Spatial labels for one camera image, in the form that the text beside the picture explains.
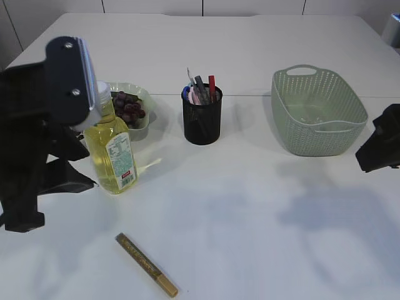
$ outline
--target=gold marker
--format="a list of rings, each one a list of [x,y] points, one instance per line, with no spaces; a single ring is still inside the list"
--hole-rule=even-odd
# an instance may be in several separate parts
[[[171,281],[156,267],[150,259],[148,259],[142,251],[131,242],[128,237],[120,233],[115,239],[129,253],[130,256],[158,283],[159,286],[168,294],[169,297],[175,297],[178,294],[178,289]]]

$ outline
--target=white wall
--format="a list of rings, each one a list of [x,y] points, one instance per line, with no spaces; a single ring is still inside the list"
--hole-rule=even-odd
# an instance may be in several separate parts
[[[23,48],[64,13],[102,13],[101,0],[4,0]]]
[[[361,16],[379,34],[400,0],[103,0],[106,13],[162,13],[181,16],[255,14],[339,14]],[[0,0],[0,66],[28,47],[64,13],[102,13],[101,0]]]
[[[381,34],[391,13],[400,12],[400,0],[307,0],[304,14],[339,14],[362,17]]]
[[[254,16],[257,14],[302,14],[304,1],[305,0],[204,0],[204,15]]]
[[[201,0],[103,0],[106,13],[201,16]]]
[[[6,68],[21,52],[22,49],[8,18],[6,7],[0,0],[0,70]]]

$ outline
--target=grape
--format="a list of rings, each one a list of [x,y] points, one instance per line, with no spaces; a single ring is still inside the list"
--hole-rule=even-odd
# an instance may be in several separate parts
[[[122,99],[116,98],[114,100],[114,106],[116,108],[123,108],[124,107],[124,101]]]
[[[126,112],[122,115],[122,120],[124,120],[125,123],[131,122],[132,118],[130,114],[127,114]]]
[[[125,113],[134,113],[137,109],[133,106],[133,104],[125,104],[124,111]]]
[[[138,102],[135,102],[132,105],[135,107],[136,110],[140,110],[141,109],[140,104]]]
[[[125,100],[125,98],[126,98],[126,94],[123,91],[118,93],[118,99]]]
[[[126,103],[126,104],[134,104],[134,103],[135,103],[135,100],[133,99],[132,96],[126,95],[125,103]]]
[[[122,117],[123,116],[123,114],[124,114],[124,111],[122,110],[122,109],[119,109],[119,108],[117,108],[116,110],[115,110],[115,115],[117,116],[117,117]]]
[[[146,112],[145,112],[143,109],[141,109],[141,110],[139,111],[139,118],[140,118],[140,119],[143,119],[144,117],[146,117]]]
[[[137,113],[131,114],[131,121],[132,123],[135,123],[139,119],[139,116]]]

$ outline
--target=screw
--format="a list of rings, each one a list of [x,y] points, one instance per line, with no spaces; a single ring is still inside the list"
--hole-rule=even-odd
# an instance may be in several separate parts
[[[72,45],[72,43],[70,43],[70,42],[66,42],[65,44],[64,44],[64,48],[65,49],[71,49],[73,47],[73,45]]]
[[[73,90],[71,91],[71,94],[74,95],[74,96],[79,96],[79,95],[81,94],[81,91],[78,90],[78,89],[73,89]]]

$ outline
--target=bottle label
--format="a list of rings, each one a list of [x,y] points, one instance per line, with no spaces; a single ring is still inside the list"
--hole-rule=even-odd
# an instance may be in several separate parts
[[[106,145],[118,188],[123,189],[136,179],[129,134],[122,132],[114,136]]]

